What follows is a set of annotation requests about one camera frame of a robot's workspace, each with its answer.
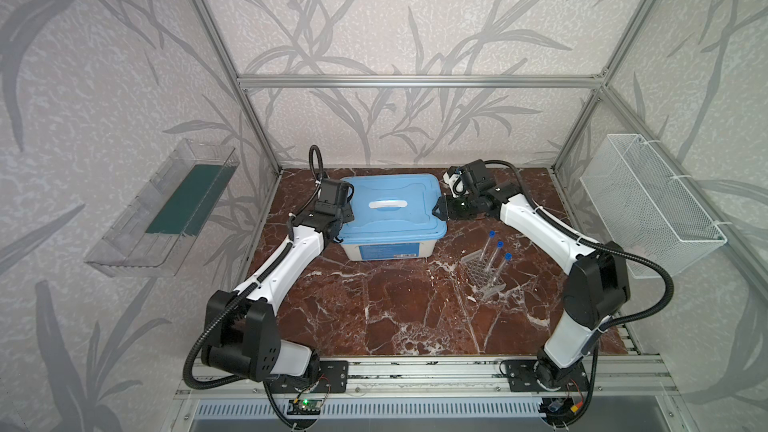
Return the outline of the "blue capped test tube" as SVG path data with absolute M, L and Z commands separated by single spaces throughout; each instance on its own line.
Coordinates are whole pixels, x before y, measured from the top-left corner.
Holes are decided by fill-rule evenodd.
M 502 254 L 503 247 L 504 247 L 504 242 L 503 241 L 498 241 L 495 249 L 491 253 L 491 255 L 489 257 L 489 260 L 487 262 L 487 266 L 486 266 L 487 270 L 492 271 L 495 268 L 495 262 L 497 261 L 497 259 Z
M 494 253 L 494 251 L 497 248 L 497 240 L 496 240 L 497 233 L 495 231 L 490 231 L 488 234 L 488 239 L 485 243 L 485 246 L 483 248 L 483 254 L 482 259 L 488 260 Z

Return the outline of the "blue plastic lid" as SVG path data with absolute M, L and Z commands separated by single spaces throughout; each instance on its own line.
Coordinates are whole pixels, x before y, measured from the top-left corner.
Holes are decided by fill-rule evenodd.
M 432 209 L 441 197 L 431 174 L 346 177 L 354 187 L 354 219 L 342 226 L 339 238 L 348 244 L 368 245 L 437 240 L 447 231 Z

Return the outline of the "white plastic tub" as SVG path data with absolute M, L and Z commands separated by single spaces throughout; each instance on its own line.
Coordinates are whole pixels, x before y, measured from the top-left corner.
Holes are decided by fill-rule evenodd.
M 341 245 L 349 260 L 386 261 L 429 257 L 435 248 L 436 240 Z

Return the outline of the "clear test tube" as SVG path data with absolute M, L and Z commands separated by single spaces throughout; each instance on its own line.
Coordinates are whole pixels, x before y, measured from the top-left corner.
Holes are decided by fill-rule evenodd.
M 512 260 L 512 254 L 510 252 L 506 252 L 504 254 L 503 261 L 501 262 L 501 264 L 496 270 L 496 278 L 500 278 L 501 274 L 508 269 L 511 260 Z

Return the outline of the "clear test tube rack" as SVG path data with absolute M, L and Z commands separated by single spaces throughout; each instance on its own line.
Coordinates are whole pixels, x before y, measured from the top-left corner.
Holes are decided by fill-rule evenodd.
M 482 251 L 474 251 L 459 261 L 459 269 L 466 276 L 473 291 L 474 298 L 479 301 L 487 301 L 493 294 L 499 293 L 506 287 L 501 279 L 501 273 L 496 268 L 487 270 L 481 259 Z

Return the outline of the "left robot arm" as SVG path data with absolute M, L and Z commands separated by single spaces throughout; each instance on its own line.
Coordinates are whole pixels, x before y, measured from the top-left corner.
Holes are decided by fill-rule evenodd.
M 277 312 L 305 268 L 353 220 L 354 187 L 328 177 L 317 145 L 309 149 L 313 195 L 287 222 L 286 237 L 274 253 L 232 291 L 219 290 L 206 306 L 204 330 L 188 353 L 182 378 L 193 390 L 241 380 L 284 379 L 304 389 L 320 379 L 312 348 L 281 338 Z

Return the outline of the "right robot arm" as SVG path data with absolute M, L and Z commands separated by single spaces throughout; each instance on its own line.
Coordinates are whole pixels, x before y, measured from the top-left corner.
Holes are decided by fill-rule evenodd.
M 671 302 L 675 286 L 671 274 L 645 257 L 625 251 L 615 242 L 597 242 L 538 204 L 520 170 L 507 163 L 514 182 L 498 183 L 493 161 L 478 159 L 449 168 L 443 175 L 448 188 L 434 209 L 446 221 L 492 217 L 515 229 L 553 259 L 566 275 L 563 313 L 554 332 L 539 349 L 533 372 L 544 390 L 564 387 L 587 354 L 595 354 L 600 337 L 609 329 L 658 314 Z M 619 310 L 629 301 L 628 263 L 654 271 L 663 281 L 661 298 L 629 315 Z

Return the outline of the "green circuit board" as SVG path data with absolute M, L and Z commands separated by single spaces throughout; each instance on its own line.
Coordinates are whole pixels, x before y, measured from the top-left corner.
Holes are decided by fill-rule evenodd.
M 294 398 L 288 401 L 286 414 L 288 416 L 318 416 L 324 406 L 323 399 Z

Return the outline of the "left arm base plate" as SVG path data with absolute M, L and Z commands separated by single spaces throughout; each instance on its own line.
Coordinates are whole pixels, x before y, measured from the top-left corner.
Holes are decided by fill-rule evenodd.
M 350 365 L 348 361 L 321 359 L 317 365 L 317 372 L 307 377 L 280 375 L 267 381 L 266 385 L 272 393 L 277 394 L 346 392 Z

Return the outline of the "aluminium frame rail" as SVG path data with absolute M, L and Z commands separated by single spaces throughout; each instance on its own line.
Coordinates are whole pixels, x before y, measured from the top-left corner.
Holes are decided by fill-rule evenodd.
M 370 356 L 339 358 L 350 363 L 343 398 L 395 397 L 495 397 L 573 394 L 581 397 L 577 386 L 566 392 L 511 392 L 500 370 L 502 361 L 533 359 L 515 356 Z M 590 374 L 592 359 L 583 360 L 589 384 L 599 396 L 657 396 L 678 391 L 670 372 L 658 355 L 601 355 L 596 375 Z

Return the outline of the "clear acrylic wall shelf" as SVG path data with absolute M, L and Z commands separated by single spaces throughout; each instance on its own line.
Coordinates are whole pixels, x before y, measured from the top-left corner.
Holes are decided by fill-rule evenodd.
M 233 146 L 180 140 L 84 262 L 112 278 L 176 275 L 239 165 Z

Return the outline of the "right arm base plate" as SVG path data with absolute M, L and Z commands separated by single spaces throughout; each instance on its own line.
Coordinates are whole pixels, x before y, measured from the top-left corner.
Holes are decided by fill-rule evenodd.
M 581 361 L 558 368 L 544 359 L 510 359 L 502 361 L 500 370 L 511 392 L 566 392 L 577 386 L 581 392 L 589 388 L 589 377 Z

